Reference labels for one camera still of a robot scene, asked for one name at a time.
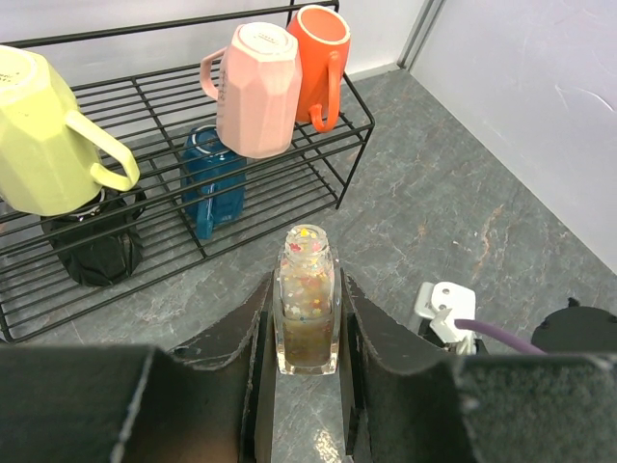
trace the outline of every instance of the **purple stick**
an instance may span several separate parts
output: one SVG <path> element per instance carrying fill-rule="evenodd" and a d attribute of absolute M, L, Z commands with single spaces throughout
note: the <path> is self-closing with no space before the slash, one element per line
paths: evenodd
<path fill-rule="evenodd" d="M 498 328 L 491 323 L 485 323 L 478 320 L 457 318 L 456 320 L 454 320 L 454 326 L 456 326 L 459 330 L 470 330 L 480 333 L 482 335 L 486 335 L 489 338 L 493 338 L 494 340 L 498 340 L 506 345 L 509 345 L 510 347 L 518 350 L 522 354 L 546 354 L 544 350 L 539 349 L 538 347 L 530 344 L 526 340 L 517 338 L 512 333 L 508 333 L 507 331 L 502 330 L 501 328 Z"/>

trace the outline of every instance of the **small glass jar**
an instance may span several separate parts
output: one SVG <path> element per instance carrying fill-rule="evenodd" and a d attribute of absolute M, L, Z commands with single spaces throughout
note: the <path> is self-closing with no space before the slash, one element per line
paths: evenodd
<path fill-rule="evenodd" d="M 338 360 L 340 271 L 326 233 L 298 225 L 275 270 L 273 310 L 283 374 L 332 374 Z"/>

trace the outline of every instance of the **dish rack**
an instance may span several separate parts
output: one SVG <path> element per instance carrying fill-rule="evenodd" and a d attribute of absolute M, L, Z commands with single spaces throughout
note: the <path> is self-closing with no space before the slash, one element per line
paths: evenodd
<path fill-rule="evenodd" d="M 338 11 L 337 1 L 310 3 Z M 262 20 L 272 20 L 283 15 L 284 23 L 304 5 L 295 5 L 291 0 L 283 6 L 261 10 L 4 44 L 19 48 L 65 46 L 70 42 L 259 16 L 268 16 Z M 215 62 L 213 80 L 218 78 L 217 72 Z M 102 128 L 112 130 L 116 138 L 133 150 L 142 173 L 139 185 L 148 196 L 144 202 L 103 213 L 89 223 L 144 206 L 146 212 L 130 225 L 137 226 L 144 240 L 144 259 L 132 277 L 118 285 L 80 286 L 59 262 L 58 252 L 121 229 L 54 250 L 49 235 L 43 235 L 40 228 L 41 220 L 50 219 L 11 211 L 0 202 L 0 338 L 4 342 L 29 340 L 322 209 L 339 208 L 375 125 L 347 75 L 344 83 L 341 108 L 345 112 L 339 114 L 333 131 L 321 134 L 309 123 L 297 123 L 292 145 L 285 153 L 259 161 L 249 160 L 246 167 L 188 186 L 181 183 L 189 176 L 186 161 L 181 158 L 184 142 L 191 128 L 212 123 L 216 117 L 215 102 L 203 94 L 199 84 L 199 64 L 73 87 L 82 112 Z M 102 159 L 109 169 L 121 168 L 105 153 Z M 184 212 L 186 204 L 182 202 L 182 194 L 201 191 L 205 184 L 240 173 L 246 175 L 246 181 L 231 188 L 246 187 L 242 215 L 234 222 L 215 227 L 210 239 L 199 240 L 195 225 Z M 200 193 L 196 201 L 225 192 Z M 131 195 L 123 193 L 121 197 L 129 202 Z"/>

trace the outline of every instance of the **white wall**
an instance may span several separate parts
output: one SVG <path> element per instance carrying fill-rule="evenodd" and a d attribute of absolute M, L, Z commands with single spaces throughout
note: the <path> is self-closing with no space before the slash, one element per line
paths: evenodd
<path fill-rule="evenodd" d="M 352 30 L 350 74 L 394 63 L 422 0 L 341 0 Z M 10 0 L 0 1 L 0 42 L 286 5 L 285 0 Z M 225 46 L 238 24 L 284 25 L 286 14 L 133 36 L 44 47 L 70 85 L 197 62 Z"/>
<path fill-rule="evenodd" d="M 617 2 L 446 0 L 412 74 L 617 271 Z"/>

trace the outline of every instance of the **blue glass object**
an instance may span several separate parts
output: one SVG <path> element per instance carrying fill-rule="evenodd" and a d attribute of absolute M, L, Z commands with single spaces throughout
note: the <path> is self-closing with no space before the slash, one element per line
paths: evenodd
<path fill-rule="evenodd" d="M 183 187 L 193 182 L 228 174 L 247 165 L 245 157 L 227 149 L 221 143 L 215 125 L 204 125 L 191 130 L 184 146 L 186 150 L 182 153 L 182 159 L 189 161 L 185 166 L 192 175 L 182 179 Z M 246 181 L 244 174 L 224 178 L 206 184 L 201 188 L 201 193 L 207 195 L 243 181 Z M 184 207 L 186 213 L 197 224 L 196 233 L 199 239 L 208 239 L 215 225 L 235 220 L 240 216 L 244 204 L 244 190 L 244 186 L 240 186 L 227 193 Z M 198 196 L 198 191 L 192 190 L 182 195 L 182 201 L 187 203 Z"/>

